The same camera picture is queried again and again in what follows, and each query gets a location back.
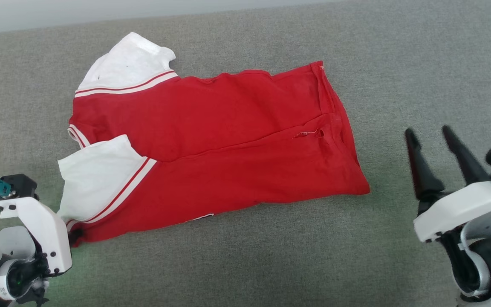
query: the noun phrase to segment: striped trim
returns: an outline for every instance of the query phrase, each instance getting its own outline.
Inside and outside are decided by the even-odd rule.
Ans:
[[[74,141],[78,142],[81,149],[85,148],[86,146],[90,146],[90,142],[86,136],[84,136],[84,134],[82,134],[82,132],[75,125],[70,124],[68,132],[69,136],[71,136]]]
[[[166,80],[170,80],[170,78],[175,78],[179,77],[173,70],[166,70],[165,72],[162,72],[152,78],[150,78],[148,81],[145,81],[141,84],[135,85],[135,86],[130,86],[130,87],[125,87],[123,89],[114,89],[114,88],[109,88],[109,87],[94,87],[93,89],[86,89],[86,90],[77,90],[75,92],[75,97],[84,97],[88,96],[91,94],[97,94],[97,93],[107,93],[107,94],[127,94],[127,93],[135,93],[139,91],[143,91],[146,89],[149,89],[155,85],[157,85],[160,82],[164,82]]]
[[[94,223],[102,218],[106,217],[107,215],[111,214],[111,212],[115,211],[123,202],[126,200],[126,198],[132,193],[132,191],[139,185],[140,182],[144,179],[144,177],[149,173],[149,171],[152,169],[152,167],[155,165],[156,160],[145,158],[144,163],[139,167],[139,169],[136,171],[136,173],[130,178],[130,180],[124,185],[124,187],[121,189],[121,191],[113,198],[113,200],[98,214],[96,214],[94,217],[89,218],[86,221],[76,221],[76,220],[69,220],[66,223],[68,231],[71,231],[72,227],[76,223]]]

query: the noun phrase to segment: white fabric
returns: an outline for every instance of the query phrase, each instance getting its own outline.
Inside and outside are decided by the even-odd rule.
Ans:
[[[170,61],[175,58],[171,49],[132,32],[94,62],[78,91],[99,87],[121,89],[142,84],[169,70]]]
[[[110,211],[115,210],[122,202],[115,200],[128,196],[155,163],[138,155],[126,135],[97,142],[61,159],[58,164],[66,183],[58,216],[64,221],[88,221],[109,205]]]

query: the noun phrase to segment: red and white shirt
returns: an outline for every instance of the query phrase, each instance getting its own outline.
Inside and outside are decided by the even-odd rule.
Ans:
[[[369,192],[322,62],[202,79],[177,76],[174,58],[131,33],[77,90],[69,132],[82,150],[59,161],[58,213],[83,240]]]

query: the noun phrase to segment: robotic arm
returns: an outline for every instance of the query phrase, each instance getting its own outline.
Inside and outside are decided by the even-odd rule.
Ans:
[[[0,231],[0,307],[28,301],[41,306],[48,278],[72,267],[65,223],[35,194],[24,174],[0,179],[0,218],[19,218],[25,227]]]
[[[491,175],[448,126],[442,128],[456,155],[466,187],[446,192],[429,169],[415,133],[405,132],[418,216],[414,229],[420,241],[439,242],[450,259],[462,307],[491,307]],[[491,150],[486,155],[491,165]]]

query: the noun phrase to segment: red fabric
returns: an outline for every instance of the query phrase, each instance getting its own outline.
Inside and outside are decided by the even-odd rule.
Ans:
[[[259,203],[367,194],[344,107],[321,62],[270,76],[248,70],[175,78],[139,93],[74,100],[90,143],[128,134],[158,162],[80,241],[187,222]]]

